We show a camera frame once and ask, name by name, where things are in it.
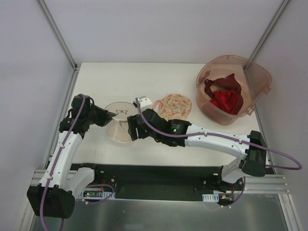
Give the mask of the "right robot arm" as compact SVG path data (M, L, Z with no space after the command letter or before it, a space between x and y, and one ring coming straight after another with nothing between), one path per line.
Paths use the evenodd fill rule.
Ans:
M245 176L263 177L266 174L266 151L258 131L248 135L216 133L185 120L161 118L154 110L128 117L128 133L132 141L153 138L170 147L199 147L229 154L235 159L220 168L217 186L229 189Z

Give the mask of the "aluminium table edge rail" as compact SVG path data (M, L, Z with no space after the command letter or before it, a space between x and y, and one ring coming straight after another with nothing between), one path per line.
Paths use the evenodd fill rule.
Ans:
M264 177L246 177L245 193L250 194L289 194L290 187L284 175L265 175Z

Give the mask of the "left aluminium frame post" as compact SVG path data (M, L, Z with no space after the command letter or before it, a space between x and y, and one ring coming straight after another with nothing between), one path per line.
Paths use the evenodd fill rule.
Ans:
M75 62L75 59L73 58L73 55L71 54L69 47L67 46L67 43L65 42L65 39L63 38L62 33L61 33L61 31L60 31L52 13L51 13L51 11L50 11L46 1L37 0L36 2L38 4L39 8L41 9L41 11L42 11L51 31L53 33L56 41L58 42L58 44L59 44L61 50L63 51L66 59L68 60L70 66L72 67L72 69L74 71L76 71L78 65Z

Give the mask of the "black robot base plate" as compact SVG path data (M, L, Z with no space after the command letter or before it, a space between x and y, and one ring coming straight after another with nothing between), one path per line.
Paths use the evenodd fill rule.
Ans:
M202 201L214 192L239 192L250 177L234 184L221 180L220 167L143 166L114 164L72 164L70 170L94 169L94 183L115 199L157 201Z

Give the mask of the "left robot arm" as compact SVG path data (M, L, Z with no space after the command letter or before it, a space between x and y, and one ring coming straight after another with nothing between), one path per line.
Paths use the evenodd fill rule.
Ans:
M95 105L87 95L73 98L67 116L60 122L56 148L50 163L36 186L27 190L27 198L36 216L70 218L77 196L89 185L97 187L102 176L96 164L83 164L68 178L74 156L91 125L106 126L116 114Z

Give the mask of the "translucent pink plastic basket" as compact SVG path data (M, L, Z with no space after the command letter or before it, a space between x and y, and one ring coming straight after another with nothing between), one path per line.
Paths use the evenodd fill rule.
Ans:
M223 55L208 62L196 78L196 102L204 115L228 126L251 115L259 98L268 94L270 73L246 58Z

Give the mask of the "right aluminium frame post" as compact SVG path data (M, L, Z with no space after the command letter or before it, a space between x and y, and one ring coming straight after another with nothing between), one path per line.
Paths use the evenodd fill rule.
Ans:
M266 29L264 30L262 36L258 40L257 45L255 46L251 55L249 56L250 61L253 62L257 58L258 54L261 52L262 48L264 47L265 43L269 39L270 35L274 31L274 29L277 26L279 20L281 19L282 15L284 14L284 12L286 11L287 7L289 6L289 4L291 2L292 2L291 0L282 0L280 2L280 4L279 4L278 8L276 9L273 17L269 21L269 23L268 23Z

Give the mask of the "floral mesh laundry bag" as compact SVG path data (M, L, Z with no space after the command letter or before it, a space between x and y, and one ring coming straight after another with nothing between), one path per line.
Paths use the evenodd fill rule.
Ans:
M166 121L172 119L186 120L192 109L192 102L181 94L169 94L153 103L152 108Z

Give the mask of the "white mesh laundry bag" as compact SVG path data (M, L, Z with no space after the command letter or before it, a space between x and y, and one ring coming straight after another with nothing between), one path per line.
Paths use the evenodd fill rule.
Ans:
M107 125L109 137L118 143L130 143L128 133L128 117L137 114L137 108L128 102L114 102L105 107L105 110L115 113L112 121Z

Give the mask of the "dark red bra in basket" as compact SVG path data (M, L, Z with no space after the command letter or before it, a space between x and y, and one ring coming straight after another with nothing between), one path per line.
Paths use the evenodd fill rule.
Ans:
M210 97L214 98L214 92L211 90L213 84L218 84L220 87L223 87L227 90L234 90L237 94L241 94L242 88L238 81L235 79L235 74L232 73L224 78L218 78L215 80L206 79L205 83L205 93Z

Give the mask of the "aluminium frame post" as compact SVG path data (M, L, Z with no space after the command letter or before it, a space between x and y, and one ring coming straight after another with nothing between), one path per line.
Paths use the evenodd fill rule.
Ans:
M71 54L69 47L67 46L67 43L65 42L65 39L63 38L62 33L61 33L61 31L60 31L52 13L51 13L51 11L50 11L46 1L37 0L36 2L38 4L39 8L41 9L41 11L42 11L51 31L53 33L56 41L58 42L58 44L59 44L61 50L63 51L66 59L68 60L70 66L72 67L72 69L74 71L76 71L78 65L75 62L75 59L73 58L73 55Z
M261 52L262 48L264 47L265 43L269 39L270 35L274 31L274 29L277 26L279 20L281 19L282 15L284 14L284 12L286 11L287 7L289 6L289 4L291 2L292 2L291 0L282 0L280 2L280 4L279 4L278 8L276 9L273 17L269 21L269 23L268 23L266 29L264 30L262 36L258 40L257 45L255 46L251 55L249 56L250 61L253 62L257 58L258 54Z

